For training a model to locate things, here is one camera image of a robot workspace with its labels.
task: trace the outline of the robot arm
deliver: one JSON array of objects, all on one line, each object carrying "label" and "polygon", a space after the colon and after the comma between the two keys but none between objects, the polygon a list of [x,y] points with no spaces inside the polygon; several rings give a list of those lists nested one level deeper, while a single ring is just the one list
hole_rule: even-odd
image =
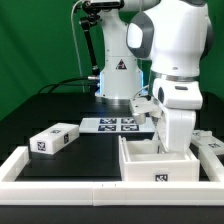
[{"label": "robot arm", "polygon": [[[150,104],[156,101],[157,110],[159,107],[162,111],[157,130],[167,151],[185,151],[190,145],[195,110],[202,105],[195,78],[206,40],[212,36],[209,22],[203,0],[162,0],[156,7],[137,14],[128,28],[130,51],[152,61]],[[136,101],[131,101],[133,112],[138,108]]]},{"label": "robot arm", "polygon": [[[87,16],[80,24],[88,43],[93,74],[99,75],[97,101],[110,104],[128,104],[133,94],[142,88],[143,73],[137,59],[126,45],[127,24],[121,21],[119,11],[140,11],[158,4],[159,0],[89,0],[82,9]],[[100,22],[105,47],[105,67],[99,71],[91,43],[90,27]]]}]

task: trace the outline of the white box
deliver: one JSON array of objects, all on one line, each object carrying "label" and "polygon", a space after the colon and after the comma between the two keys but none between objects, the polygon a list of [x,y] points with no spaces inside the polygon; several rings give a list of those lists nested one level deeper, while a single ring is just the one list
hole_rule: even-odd
[{"label": "white box", "polygon": [[158,153],[160,141],[129,141],[119,136],[123,181],[199,181],[199,160],[187,152]]},{"label": "white box", "polygon": [[78,125],[57,123],[30,138],[30,149],[32,152],[53,155],[78,137]]}]

